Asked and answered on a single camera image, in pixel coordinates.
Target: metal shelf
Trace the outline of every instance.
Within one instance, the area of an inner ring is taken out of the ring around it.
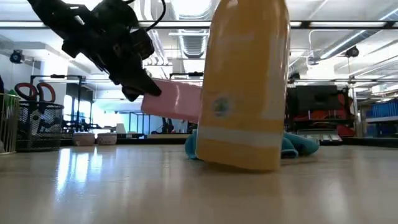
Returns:
[[[398,122],[398,116],[390,116],[390,117],[383,117],[383,118],[368,118],[366,119],[367,123],[383,123],[383,122]]]

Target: red handle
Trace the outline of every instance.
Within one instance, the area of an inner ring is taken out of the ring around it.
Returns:
[[[39,91],[39,100],[41,102],[49,102],[49,103],[54,103],[55,102],[55,91],[54,88],[52,88],[52,86],[48,83],[39,83],[37,84],[37,89]],[[51,100],[44,100],[44,91],[43,91],[43,87],[46,87],[50,93],[51,93]]]
[[[27,87],[29,88],[29,92],[32,92],[31,95],[25,95],[20,89],[23,87]],[[17,94],[22,97],[24,100],[28,100],[28,101],[36,101],[37,100],[37,90],[35,88],[35,86],[31,85],[30,83],[19,83],[16,84],[15,87],[15,92],[17,92]]]

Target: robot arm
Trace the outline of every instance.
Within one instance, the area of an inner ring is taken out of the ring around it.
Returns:
[[[75,58],[84,54],[101,71],[109,74],[115,85],[122,85],[126,98],[139,95],[159,96],[162,91],[147,75],[142,61],[154,53],[147,31],[141,28],[128,4],[134,0],[104,0],[92,11],[81,4],[62,0],[28,0],[42,22],[63,39],[62,50]]]

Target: wire basket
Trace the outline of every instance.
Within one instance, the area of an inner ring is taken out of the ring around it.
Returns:
[[[16,151],[19,97],[0,93],[0,154]]]
[[[17,152],[59,150],[63,106],[55,103],[19,103]]]

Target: laboratory room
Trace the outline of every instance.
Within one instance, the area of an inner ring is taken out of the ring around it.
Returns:
[[[0,223],[396,224],[398,1],[0,0]]]

